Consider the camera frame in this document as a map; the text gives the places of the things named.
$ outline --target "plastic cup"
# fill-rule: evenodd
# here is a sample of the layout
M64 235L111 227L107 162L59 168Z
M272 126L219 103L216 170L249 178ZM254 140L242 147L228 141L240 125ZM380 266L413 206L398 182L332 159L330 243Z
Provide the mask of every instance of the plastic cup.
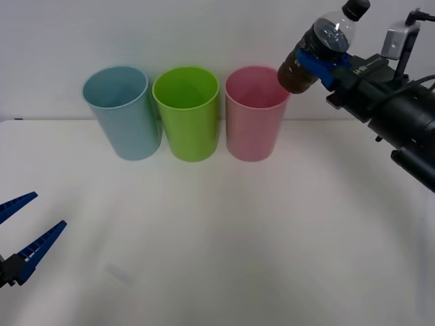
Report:
M152 92L172 152L180 160L198 162L218 145L219 81L200 67L163 73Z
M249 66L232 73L226 80L226 146L230 153L248 162L269 157L289 97L275 69Z
M131 67L104 69L88 79L82 94L121 158L141 160L158 149L162 134L143 72Z

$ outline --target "blue cup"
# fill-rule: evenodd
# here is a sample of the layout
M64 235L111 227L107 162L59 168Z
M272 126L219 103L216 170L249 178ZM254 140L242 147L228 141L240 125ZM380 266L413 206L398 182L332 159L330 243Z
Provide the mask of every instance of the blue cup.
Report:
M148 84L140 70L112 67L95 73L83 86L84 100L125 160L151 156L162 140Z

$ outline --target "white table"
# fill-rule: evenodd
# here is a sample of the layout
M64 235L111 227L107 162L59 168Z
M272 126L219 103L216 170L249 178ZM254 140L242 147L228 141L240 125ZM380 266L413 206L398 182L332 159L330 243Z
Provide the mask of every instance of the white table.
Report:
M1 123L0 202L39 194L0 227L2 256L68 226L0 290L0 325L433 326L428 191L387 143L359 122L285 122L274 154L245 163L223 130L203 162L166 139L127 162L94 121Z

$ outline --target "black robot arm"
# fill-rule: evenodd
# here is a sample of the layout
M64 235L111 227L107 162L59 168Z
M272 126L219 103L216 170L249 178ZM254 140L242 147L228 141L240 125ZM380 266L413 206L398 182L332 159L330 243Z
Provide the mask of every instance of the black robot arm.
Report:
M333 93L327 101L368 122L377 141L396 148L392 160L435 192L435 83L431 88L421 85L435 75L410 81L404 74L420 29L418 20L435 17L411 12L405 22L391 26L380 55L367 60L352 56L346 67L333 69L327 87ZM387 58L399 60L396 70Z

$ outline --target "plastic bottle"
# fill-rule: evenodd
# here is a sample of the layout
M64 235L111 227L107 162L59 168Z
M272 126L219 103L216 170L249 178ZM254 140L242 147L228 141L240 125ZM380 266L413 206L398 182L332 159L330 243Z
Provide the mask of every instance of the plastic bottle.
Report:
M349 49L355 37L355 22L369 7L368 0L348 0L341 10L318 18L280 66L279 83L288 92L305 92L317 81L317 77L300 65L296 59L297 51L303 49L320 60L337 61Z

